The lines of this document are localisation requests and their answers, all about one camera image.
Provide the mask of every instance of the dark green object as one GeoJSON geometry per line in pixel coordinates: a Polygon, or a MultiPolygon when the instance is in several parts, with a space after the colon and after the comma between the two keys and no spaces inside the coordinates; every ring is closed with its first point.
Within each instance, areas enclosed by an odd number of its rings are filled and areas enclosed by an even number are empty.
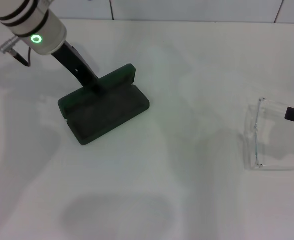
{"type": "Polygon", "coordinates": [[[60,111],[81,145],[86,145],[149,108],[133,84],[136,69],[128,64],[59,100],[60,111]]]}

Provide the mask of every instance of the transparent box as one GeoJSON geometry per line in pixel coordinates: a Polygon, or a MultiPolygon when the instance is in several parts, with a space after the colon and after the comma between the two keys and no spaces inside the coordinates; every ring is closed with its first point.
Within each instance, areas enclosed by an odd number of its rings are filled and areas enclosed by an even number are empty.
{"type": "Polygon", "coordinates": [[[294,122],[288,105],[260,98],[251,125],[250,164],[256,170],[294,170],[294,122]]]}

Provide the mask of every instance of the white tabletop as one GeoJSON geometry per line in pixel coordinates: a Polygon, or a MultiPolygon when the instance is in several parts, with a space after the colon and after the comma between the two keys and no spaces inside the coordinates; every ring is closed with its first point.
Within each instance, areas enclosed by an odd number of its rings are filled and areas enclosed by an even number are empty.
{"type": "Polygon", "coordinates": [[[294,105],[294,25],[64,23],[99,77],[132,63],[151,107],[81,146],[57,105],[75,78],[0,53],[0,240],[294,240],[294,171],[243,154],[259,97],[294,105]]]}

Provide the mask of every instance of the white wall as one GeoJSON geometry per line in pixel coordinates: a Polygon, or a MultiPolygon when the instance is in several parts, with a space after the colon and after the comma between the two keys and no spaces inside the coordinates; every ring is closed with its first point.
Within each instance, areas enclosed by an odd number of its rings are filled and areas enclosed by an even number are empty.
{"type": "Polygon", "coordinates": [[[55,0],[50,9],[60,18],[112,19],[109,0],[55,0]]]}
{"type": "Polygon", "coordinates": [[[284,0],[277,23],[294,24],[294,0],[284,0]]]}
{"type": "Polygon", "coordinates": [[[282,0],[112,0],[116,20],[273,23],[282,0]]]}

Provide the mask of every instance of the green led light ring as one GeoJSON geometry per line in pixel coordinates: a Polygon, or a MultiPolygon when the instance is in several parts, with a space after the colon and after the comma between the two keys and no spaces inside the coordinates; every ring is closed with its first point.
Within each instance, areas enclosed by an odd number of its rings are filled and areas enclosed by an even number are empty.
{"type": "Polygon", "coordinates": [[[42,37],[39,36],[39,35],[33,35],[31,37],[31,41],[34,43],[34,44],[39,44],[42,42],[42,37]]]}

